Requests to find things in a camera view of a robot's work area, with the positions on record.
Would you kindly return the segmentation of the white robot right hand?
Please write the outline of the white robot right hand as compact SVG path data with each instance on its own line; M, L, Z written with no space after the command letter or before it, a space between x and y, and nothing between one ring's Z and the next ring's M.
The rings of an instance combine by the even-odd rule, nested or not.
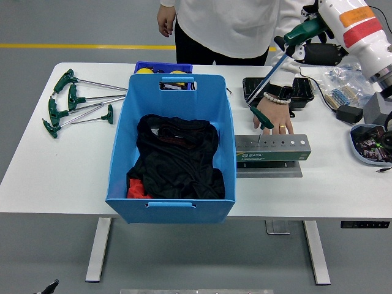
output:
M370 83L391 85L391 44L365 1L315 1L301 11L303 23L274 41L294 61L335 66L356 57Z

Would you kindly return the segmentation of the person's right hand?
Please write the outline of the person's right hand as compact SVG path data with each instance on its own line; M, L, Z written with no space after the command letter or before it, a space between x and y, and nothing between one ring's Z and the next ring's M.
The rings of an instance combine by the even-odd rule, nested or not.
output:
M163 6L159 7L157 13L157 24L159 32L169 38L173 34L173 23L176 17L176 9L174 6Z

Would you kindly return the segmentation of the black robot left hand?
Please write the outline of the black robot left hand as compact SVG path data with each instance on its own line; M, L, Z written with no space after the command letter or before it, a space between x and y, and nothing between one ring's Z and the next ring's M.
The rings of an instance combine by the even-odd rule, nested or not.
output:
M59 280L55 279L51 284L46 286L41 292L36 292L35 294L54 294L58 285L59 285Z

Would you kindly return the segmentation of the person's left hand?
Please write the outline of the person's left hand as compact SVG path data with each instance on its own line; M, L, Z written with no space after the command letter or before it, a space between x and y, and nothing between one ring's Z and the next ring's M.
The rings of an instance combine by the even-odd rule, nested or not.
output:
M257 109L274 125L272 129L264 128L262 135L294 134L288 105L277 104L264 97L258 103Z

